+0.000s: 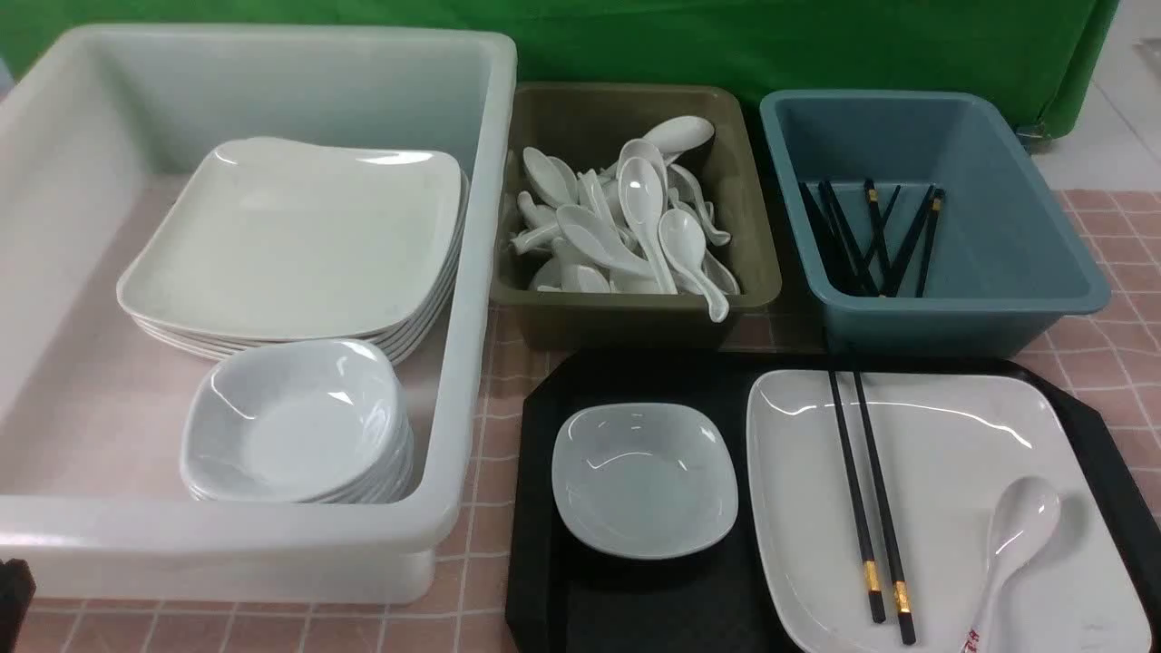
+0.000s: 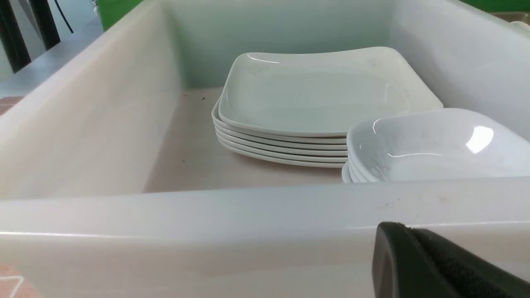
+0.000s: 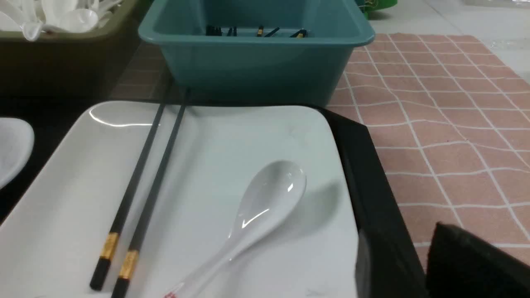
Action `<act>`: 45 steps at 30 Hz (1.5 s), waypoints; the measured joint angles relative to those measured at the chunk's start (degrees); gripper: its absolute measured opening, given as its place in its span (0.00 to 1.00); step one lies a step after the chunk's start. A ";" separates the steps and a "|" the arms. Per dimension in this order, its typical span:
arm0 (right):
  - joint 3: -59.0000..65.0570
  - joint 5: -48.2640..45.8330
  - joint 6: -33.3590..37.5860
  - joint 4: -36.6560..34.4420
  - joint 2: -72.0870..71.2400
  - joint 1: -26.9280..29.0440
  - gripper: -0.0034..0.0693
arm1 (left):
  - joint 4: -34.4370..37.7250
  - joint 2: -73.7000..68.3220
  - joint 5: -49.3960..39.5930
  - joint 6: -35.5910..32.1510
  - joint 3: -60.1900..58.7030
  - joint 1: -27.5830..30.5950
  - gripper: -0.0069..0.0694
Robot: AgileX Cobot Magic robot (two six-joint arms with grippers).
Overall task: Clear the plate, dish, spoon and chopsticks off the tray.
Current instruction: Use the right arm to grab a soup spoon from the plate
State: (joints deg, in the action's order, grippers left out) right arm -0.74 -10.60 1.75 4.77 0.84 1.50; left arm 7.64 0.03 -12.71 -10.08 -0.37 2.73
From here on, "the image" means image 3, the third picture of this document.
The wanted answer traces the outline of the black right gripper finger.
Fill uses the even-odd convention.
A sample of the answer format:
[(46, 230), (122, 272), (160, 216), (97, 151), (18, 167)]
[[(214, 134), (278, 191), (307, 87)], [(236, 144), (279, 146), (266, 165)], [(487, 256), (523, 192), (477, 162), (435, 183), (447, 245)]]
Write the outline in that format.
[(528, 264), (452, 224), (438, 222), (426, 265), (432, 298), (528, 298)]

